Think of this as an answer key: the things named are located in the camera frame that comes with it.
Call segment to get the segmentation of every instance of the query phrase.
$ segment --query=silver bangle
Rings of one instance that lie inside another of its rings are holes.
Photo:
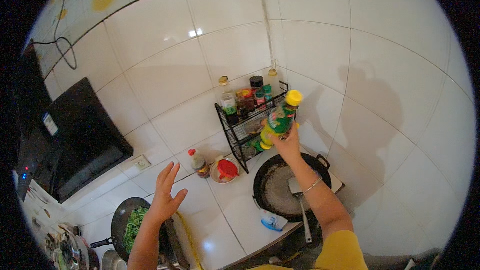
[[[311,186],[308,189],[305,190],[305,192],[303,192],[303,195],[305,195],[305,193],[310,191],[311,188],[315,187],[317,183],[319,183],[321,180],[322,180],[322,177],[320,176],[314,183],[311,184]]]

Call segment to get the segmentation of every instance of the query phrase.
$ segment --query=wok handle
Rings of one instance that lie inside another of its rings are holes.
[[[317,157],[316,157],[316,159],[317,159],[317,160],[322,159],[320,162],[323,163],[323,165],[325,166],[325,168],[326,168],[327,170],[328,170],[328,168],[330,168],[330,163],[327,161],[326,158],[324,158],[323,155],[318,154]]]
[[[102,241],[93,242],[93,243],[90,244],[90,248],[97,248],[97,247],[100,247],[100,246],[113,244],[113,242],[110,241],[111,238],[112,237],[106,238],[105,240],[102,240]]]

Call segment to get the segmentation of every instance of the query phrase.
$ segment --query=stir-fried green beans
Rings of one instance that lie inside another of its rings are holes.
[[[123,235],[123,247],[128,254],[134,246],[135,238],[137,237],[138,230],[142,224],[145,213],[147,213],[148,208],[139,207],[133,210],[128,218],[127,227],[125,228],[125,234]]]

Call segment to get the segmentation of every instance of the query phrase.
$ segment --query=sticker label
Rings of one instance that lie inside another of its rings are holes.
[[[59,130],[57,124],[55,124],[52,116],[48,112],[43,116],[43,124],[45,124],[45,127],[51,136],[55,135]]]

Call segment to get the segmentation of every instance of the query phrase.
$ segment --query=spice rack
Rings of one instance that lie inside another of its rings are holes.
[[[238,160],[238,163],[242,166],[243,170],[246,173],[249,173],[247,168],[247,161],[250,158],[245,157],[245,148],[249,146],[248,141],[254,139],[256,136],[260,135],[260,131],[249,134],[246,131],[246,127],[249,124],[261,121],[265,119],[270,114],[270,111],[276,108],[279,105],[282,105],[285,100],[285,95],[289,91],[289,85],[283,81],[280,82],[280,89],[283,92],[270,100],[265,101],[261,105],[255,106],[253,111],[248,113],[248,116],[245,119],[241,119],[236,124],[230,124],[227,121],[227,114],[222,109],[222,107],[215,103],[216,113],[218,114],[218,118],[220,119],[220,123],[222,124],[223,132],[225,133],[225,137],[228,140],[228,144],[232,150],[233,155]]]

